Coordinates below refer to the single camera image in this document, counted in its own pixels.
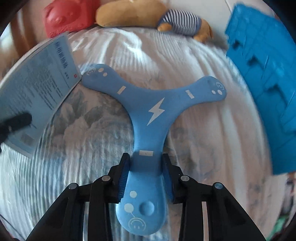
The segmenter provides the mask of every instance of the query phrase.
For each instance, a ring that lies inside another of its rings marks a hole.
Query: striped shirt
[[[170,9],[160,19],[159,24],[170,23],[172,32],[186,36],[194,36],[201,26],[201,18],[191,12]]]

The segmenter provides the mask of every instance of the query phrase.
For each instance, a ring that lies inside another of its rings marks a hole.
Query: red plastic mold
[[[47,36],[79,31],[93,25],[100,0],[55,0],[43,9]]]

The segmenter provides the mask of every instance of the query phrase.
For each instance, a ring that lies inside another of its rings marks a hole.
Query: book
[[[32,123],[5,143],[31,158],[47,124],[80,80],[66,33],[27,52],[0,82],[0,122],[28,111]]]

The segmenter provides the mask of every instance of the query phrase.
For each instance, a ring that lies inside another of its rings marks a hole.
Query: silver screw
[[[102,177],[102,180],[104,182],[109,181],[110,179],[111,179],[111,177],[109,177],[108,175],[105,175],[105,176]]]
[[[69,189],[73,190],[77,187],[77,184],[76,183],[70,183],[69,185]]]
[[[187,182],[187,181],[189,181],[189,177],[184,175],[181,177],[181,180],[184,182]]]
[[[222,189],[223,188],[223,184],[222,183],[215,183],[215,188]]]

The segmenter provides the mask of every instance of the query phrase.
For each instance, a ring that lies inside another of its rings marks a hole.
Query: plush toy head
[[[158,0],[119,0],[96,11],[96,23],[102,27],[156,28],[167,7]]]

